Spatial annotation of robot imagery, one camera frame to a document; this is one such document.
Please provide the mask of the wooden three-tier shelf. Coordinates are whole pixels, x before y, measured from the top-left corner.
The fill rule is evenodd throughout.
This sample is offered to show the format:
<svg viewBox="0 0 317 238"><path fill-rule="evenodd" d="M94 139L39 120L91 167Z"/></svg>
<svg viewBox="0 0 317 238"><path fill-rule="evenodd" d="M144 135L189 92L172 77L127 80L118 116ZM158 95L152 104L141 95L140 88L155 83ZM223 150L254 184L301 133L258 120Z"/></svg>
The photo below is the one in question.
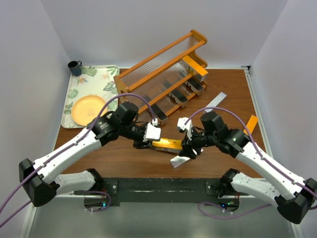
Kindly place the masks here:
<svg viewBox="0 0 317 238"><path fill-rule="evenodd" d="M181 108L168 95L174 89L178 89L189 103L197 95L185 82L190 78L199 81L187 73L181 59L189 56L206 70L207 62L196 53L196 50L206 43L207 38L203 34L191 30L185 36L115 76L114 82L119 94L133 93L143 98L139 100L136 97L125 96L121 97L120 101L135 104L139 109L138 121L141 122L152 120L153 104L157 104L167 117ZM199 83L206 88L205 80Z"/></svg>

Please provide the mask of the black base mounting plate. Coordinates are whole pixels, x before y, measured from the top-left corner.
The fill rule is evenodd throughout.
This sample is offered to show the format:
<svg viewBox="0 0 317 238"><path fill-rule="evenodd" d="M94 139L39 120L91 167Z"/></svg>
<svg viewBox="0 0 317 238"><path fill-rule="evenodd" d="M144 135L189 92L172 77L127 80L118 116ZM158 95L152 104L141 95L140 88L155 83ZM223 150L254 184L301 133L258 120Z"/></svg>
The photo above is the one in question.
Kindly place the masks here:
<svg viewBox="0 0 317 238"><path fill-rule="evenodd" d="M218 178L104 178L91 191L96 198L84 199L86 208L100 210L110 202L119 206L123 202L143 203L199 203L211 202L232 211L240 205L240 195L224 191Z"/></svg>

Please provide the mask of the orange plate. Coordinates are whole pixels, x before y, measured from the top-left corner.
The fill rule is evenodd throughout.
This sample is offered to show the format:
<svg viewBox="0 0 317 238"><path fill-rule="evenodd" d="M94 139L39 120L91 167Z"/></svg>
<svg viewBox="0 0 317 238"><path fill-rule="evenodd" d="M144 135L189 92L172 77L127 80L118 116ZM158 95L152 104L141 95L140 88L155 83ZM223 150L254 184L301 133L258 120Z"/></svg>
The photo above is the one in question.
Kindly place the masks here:
<svg viewBox="0 0 317 238"><path fill-rule="evenodd" d="M75 102L71 109L71 118L80 126L87 126L100 112L106 101L97 95L88 95Z"/></svg>

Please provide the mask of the orange toothpaste box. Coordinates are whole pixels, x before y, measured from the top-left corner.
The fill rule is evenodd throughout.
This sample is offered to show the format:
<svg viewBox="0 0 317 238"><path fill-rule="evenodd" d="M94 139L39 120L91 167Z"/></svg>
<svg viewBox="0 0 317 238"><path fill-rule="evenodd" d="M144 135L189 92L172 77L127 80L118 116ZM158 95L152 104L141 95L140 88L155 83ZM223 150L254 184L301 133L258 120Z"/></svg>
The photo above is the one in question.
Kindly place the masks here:
<svg viewBox="0 0 317 238"><path fill-rule="evenodd" d="M160 141L153 141L152 148L155 150L176 153L182 150L182 140L175 140L169 138L161 138Z"/></svg>
<svg viewBox="0 0 317 238"><path fill-rule="evenodd" d="M249 118L249 120L248 120L248 122L246 124L246 127L249 130L250 134L253 133L256 125L258 124L258 121L259 121L259 119L255 115L251 115L251 117Z"/></svg>
<svg viewBox="0 0 317 238"><path fill-rule="evenodd" d="M199 82L203 82L208 75L208 72L189 56L183 57L181 64L187 73L193 75Z"/></svg>

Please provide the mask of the silver R&O charcoal toothpaste box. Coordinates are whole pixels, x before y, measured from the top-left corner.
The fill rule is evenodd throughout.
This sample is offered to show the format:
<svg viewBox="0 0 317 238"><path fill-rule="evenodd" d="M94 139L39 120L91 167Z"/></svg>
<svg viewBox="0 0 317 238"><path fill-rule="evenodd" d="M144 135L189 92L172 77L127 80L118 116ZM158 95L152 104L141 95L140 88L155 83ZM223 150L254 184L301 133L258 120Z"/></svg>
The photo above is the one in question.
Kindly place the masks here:
<svg viewBox="0 0 317 238"><path fill-rule="evenodd" d="M184 108L187 106L188 99L178 90L174 89L169 94L169 97L171 97L181 108Z"/></svg>

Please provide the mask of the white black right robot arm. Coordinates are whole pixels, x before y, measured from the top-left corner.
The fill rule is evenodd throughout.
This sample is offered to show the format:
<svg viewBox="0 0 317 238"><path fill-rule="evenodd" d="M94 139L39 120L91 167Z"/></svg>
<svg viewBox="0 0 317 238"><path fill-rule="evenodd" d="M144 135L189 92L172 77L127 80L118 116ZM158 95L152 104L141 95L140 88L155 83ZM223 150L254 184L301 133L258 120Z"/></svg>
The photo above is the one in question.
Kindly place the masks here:
<svg viewBox="0 0 317 238"><path fill-rule="evenodd" d="M260 181L229 169L220 179L223 193L244 193L261 199L293 224L300 224L307 212L316 208L316 180L304 179L283 167L264 152L250 135L240 129L229 129L216 112L207 112L200 120L203 129L195 129L190 118L179 118L177 129L185 133L181 157L195 159L198 155L195 149L215 146L265 179Z"/></svg>

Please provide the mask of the orange toothpaste box front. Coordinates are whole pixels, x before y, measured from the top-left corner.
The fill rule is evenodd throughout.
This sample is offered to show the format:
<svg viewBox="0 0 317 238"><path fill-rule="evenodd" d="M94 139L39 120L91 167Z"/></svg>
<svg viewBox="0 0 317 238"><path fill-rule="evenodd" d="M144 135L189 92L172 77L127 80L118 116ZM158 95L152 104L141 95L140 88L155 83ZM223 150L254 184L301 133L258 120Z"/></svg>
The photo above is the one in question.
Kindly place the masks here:
<svg viewBox="0 0 317 238"><path fill-rule="evenodd" d="M208 75L208 72L189 56L183 57L181 64L187 73L193 75L199 82L203 82Z"/></svg>

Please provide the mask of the floral serving tray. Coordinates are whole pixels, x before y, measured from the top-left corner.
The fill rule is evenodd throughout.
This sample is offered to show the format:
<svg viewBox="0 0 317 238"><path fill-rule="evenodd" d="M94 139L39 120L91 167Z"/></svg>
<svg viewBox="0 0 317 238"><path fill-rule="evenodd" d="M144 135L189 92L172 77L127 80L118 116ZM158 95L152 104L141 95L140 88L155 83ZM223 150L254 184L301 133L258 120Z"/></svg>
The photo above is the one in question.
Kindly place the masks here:
<svg viewBox="0 0 317 238"><path fill-rule="evenodd" d="M71 109L77 100L88 95L97 95L106 102L118 94L114 77L119 75L116 65L98 65L81 67L82 74L70 76L63 107L61 126L64 128L81 128L71 118Z"/></svg>

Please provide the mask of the aluminium table edge rail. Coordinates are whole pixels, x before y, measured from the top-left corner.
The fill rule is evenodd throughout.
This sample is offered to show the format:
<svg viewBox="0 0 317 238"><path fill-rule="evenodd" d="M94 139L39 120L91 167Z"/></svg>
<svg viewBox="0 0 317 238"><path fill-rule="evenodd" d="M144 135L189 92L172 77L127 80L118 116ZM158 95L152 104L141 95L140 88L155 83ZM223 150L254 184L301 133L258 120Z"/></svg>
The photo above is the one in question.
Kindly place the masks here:
<svg viewBox="0 0 317 238"><path fill-rule="evenodd" d="M248 87L249 87L249 90L250 90L250 95L251 95L252 102L253 102L253 105L254 105L254 108L255 108L256 116L259 118L259 127L260 127L260 131L261 131L261 135L262 135L262 139L263 139L263 142L264 142L266 153L272 157L272 150L271 150L271 147L270 147L270 143L269 143L269 140L268 140L267 132L266 132L266 129L265 129L265 126L264 126L263 117L262 117L262 114L261 114L261 111L260 111L260 108L259 108L256 92L255 92L253 81L252 81L251 74L250 74L250 67L242 66L241 69L245 73L245 77L246 77L246 80L247 80L247 83L248 83Z"/></svg>

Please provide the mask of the dark blue mug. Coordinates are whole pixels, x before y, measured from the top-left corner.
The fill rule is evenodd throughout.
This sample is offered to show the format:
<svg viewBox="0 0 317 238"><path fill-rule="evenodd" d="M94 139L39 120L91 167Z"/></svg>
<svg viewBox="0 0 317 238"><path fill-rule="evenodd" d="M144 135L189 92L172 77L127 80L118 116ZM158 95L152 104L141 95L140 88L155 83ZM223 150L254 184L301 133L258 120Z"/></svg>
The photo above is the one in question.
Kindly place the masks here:
<svg viewBox="0 0 317 238"><path fill-rule="evenodd" d="M69 68L71 74L75 77L78 77L82 74L81 70L82 62L79 61L71 61L68 63L67 67Z"/></svg>

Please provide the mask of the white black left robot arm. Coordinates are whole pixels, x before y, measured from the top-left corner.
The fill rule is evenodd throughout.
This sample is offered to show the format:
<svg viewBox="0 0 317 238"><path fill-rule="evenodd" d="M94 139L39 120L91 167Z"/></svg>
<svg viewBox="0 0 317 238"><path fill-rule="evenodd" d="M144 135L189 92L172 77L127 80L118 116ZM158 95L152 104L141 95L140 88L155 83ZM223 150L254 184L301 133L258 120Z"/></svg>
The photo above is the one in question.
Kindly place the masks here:
<svg viewBox="0 0 317 238"><path fill-rule="evenodd" d="M145 143L160 137L158 119L137 124L138 107L124 102L115 111L93 119L73 139L55 151L39 159L24 159L19 163L20 186L27 193L30 203L40 207L57 195L71 191L88 191L98 194L103 188L103 179L94 169L77 174L62 175L62 172L89 153L105 146L118 137Z"/></svg>

